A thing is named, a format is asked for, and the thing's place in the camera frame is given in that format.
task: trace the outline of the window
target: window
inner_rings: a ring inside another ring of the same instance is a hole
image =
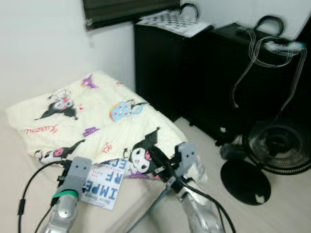
[[[86,29],[91,30],[179,7],[180,0],[83,0],[83,5]]]

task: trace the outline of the black cabinet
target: black cabinet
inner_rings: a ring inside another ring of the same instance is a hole
[[[171,120],[183,116],[219,141],[232,141],[257,120],[275,117],[289,95],[298,58],[284,68],[254,66],[232,87],[250,62],[248,35],[238,24],[185,38],[135,25],[136,91]],[[257,38],[267,36],[256,32]],[[259,58],[283,63],[264,48]]]

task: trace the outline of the kuromi character print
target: kuromi character print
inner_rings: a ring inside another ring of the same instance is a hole
[[[131,116],[131,114],[139,114],[146,104],[146,102],[135,103],[134,100],[119,102],[110,109],[110,119],[118,121],[124,117]]]
[[[35,158],[39,161],[47,164],[54,161],[62,161],[67,158],[68,155],[72,154],[74,150],[80,145],[80,143],[85,142],[85,139],[77,142],[72,147],[62,147],[57,150],[52,150],[44,153],[43,150],[37,150],[35,152]]]
[[[70,91],[63,90],[55,95],[51,95],[49,100],[53,99],[53,103],[51,103],[48,107],[48,110],[45,111],[42,116],[38,119],[50,117],[53,114],[61,113],[68,117],[74,117],[75,120],[78,119],[77,111],[73,107],[73,100],[70,97]]]
[[[94,83],[93,83],[93,80],[92,80],[92,75],[90,75],[87,79],[83,79],[83,82],[82,82],[82,87],[85,87],[85,86],[89,86],[90,88],[98,88],[98,86],[96,86]]]
[[[153,162],[150,153],[151,147],[157,143],[157,128],[152,133],[145,136],[145,139],[136,143],[131,152],[129,152],[128,162],[125,170],[127,177],[141,177],[150,178],[150,175],[155,169],[156,165]],[[123,157],[126,158],[127,149],[124,149]]]

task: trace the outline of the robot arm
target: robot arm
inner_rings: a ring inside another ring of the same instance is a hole
[[[219,218],[214,214],[212,208],[214,203],[176,181],[175,176],[182,179],[196,161],[194,143],[187,142],[176,146],[175,155],[171,160],[168,160],[159,148],[154,148],[152,152],[155,163],[159,167],[155,170],[155,175],[158,175],[176,193],[187,215],[190,231],[192,233],[224,233]],[[188,179],[188,184],[200,189],[191,179]]]
[[[52,199],[52,212],[43,233],[69,233],[78,215],[77,203],[84,192],[84,185],[92,161],[75,157],[69,170],[58,178],[60,182]]]
[[[177,196],[187,215],[192,233],[224,233],[218,217],[213,212],[211,201],[198,199],[197,194],[184,187]]]

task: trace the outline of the black fan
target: black fan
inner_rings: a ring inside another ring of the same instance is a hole
[[[248,157],[227,161],[221,170],[222,181],[230,194],[250,204],[265,203],[271,194],[268,179],[261,169],[279,175],[294,175],[311,167],[311,137],[301,125],[290,121],[257,123],[243,136]]]
[[[260,168],[279,175],[294,175],[311,167],[311,138],[302,125],[283,122],[256,124],[243,144]]]

